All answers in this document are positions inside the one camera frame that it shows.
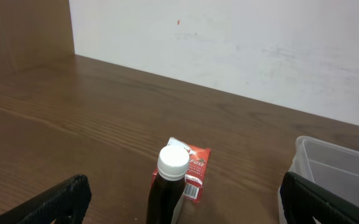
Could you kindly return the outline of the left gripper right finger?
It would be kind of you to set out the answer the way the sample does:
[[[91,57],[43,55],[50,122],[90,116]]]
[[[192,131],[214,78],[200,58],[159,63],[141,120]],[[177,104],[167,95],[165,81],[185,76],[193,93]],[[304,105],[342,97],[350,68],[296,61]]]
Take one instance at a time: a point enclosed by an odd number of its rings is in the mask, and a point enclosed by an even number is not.
[[[359,224],[359,207],[294,172],[286,172],[279,189],[288,224]]]

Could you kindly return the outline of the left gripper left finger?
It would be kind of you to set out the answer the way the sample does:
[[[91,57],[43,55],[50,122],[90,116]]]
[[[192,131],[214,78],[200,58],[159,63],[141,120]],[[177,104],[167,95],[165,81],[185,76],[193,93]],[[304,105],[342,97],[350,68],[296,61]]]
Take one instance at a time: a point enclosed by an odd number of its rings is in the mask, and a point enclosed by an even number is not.
[[[0,224],[81,223],[91,202],[88,177],[74,175],[0,215]]]

